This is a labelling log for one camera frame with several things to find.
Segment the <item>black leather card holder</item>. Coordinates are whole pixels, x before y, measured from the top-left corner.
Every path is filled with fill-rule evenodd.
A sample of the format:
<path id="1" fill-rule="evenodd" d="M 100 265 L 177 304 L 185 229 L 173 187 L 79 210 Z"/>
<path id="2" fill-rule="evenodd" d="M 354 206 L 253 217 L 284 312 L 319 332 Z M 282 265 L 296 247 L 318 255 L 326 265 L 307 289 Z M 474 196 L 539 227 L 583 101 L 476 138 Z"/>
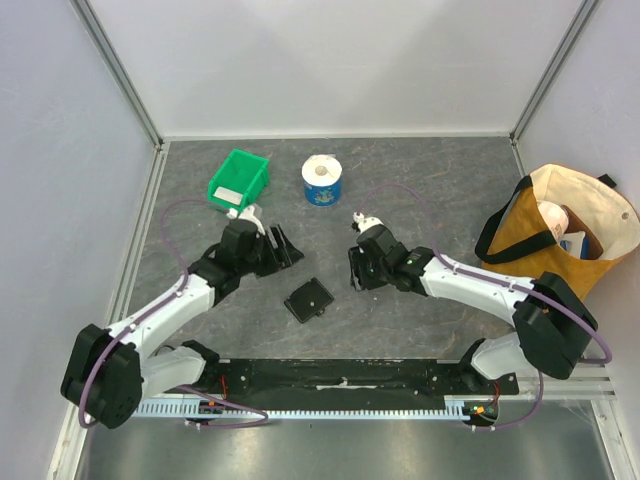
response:
<path id="1" fill-rule="evenodd" d="M 326 307 L 334 301 L 333 295 L 313 277 L 294 290 L 284 301 L 285 307 L 301 324 L 321 316 Z"/>

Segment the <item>green plastic bin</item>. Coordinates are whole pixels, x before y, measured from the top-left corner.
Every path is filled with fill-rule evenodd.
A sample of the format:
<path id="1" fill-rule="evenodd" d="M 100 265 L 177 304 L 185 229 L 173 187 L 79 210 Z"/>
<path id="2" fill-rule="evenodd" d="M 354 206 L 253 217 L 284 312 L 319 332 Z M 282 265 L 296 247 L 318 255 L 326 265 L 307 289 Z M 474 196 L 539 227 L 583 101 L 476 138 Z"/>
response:
<path id="1" fill-rule="evenodd" d="M 207 200 L 219 209 L 244 209 L 253 204 L 269 184 L 269 160 L 267 158 L 233 149 L 215 172 L 208 184 Z M 216 188 L 222 186 L 243 195 L 240 205 L 219 201 L 213 197 Z"/>

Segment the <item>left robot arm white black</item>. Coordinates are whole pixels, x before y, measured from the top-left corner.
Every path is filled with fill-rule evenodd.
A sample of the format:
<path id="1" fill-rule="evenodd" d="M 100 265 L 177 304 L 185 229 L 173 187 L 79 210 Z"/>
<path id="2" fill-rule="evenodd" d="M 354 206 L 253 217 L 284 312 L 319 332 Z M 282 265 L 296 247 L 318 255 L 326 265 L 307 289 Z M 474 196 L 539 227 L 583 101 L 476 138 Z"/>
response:
<path id="1" fill-rule="evenodd" d="M 201 393 L 215 389 L 220 369 L 214 351 L 197 341 L 164 354 L 159 348 L 186 323 L 233 293 L 243 277 L 264 278 L 303 257 L 279 225 L 263 229 L 249 220 L 233 220 L 220 241 L 147 306 L 107 328 L 95 324 L 83 328 L 61 383 L 62 396 L 78 408 L 80 425 L 114 429 L 142 401 L 157 394 L 183 385 Z"/>

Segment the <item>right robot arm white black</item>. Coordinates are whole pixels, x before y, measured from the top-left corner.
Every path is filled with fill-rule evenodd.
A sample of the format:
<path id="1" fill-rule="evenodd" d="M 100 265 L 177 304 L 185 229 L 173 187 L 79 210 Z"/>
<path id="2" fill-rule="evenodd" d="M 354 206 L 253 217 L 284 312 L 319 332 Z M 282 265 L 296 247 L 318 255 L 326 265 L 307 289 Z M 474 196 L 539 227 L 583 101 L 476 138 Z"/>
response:
<path id="1" fill-rule="evenodd" d="M 452 300 L 485 311 L 512 326 L 511 333 L 479 339 L 459 361 L 458 381 L 483 392 L 494 380 L 536 369 L 566 380 L 595 341 L 598 325 L 560 276 L 510 277 L 461 264 L 426 247 L 407 249 L 377 219 L 354 223 L 351 284 L 357 290 L 392 285 L 402 292 Z"/>

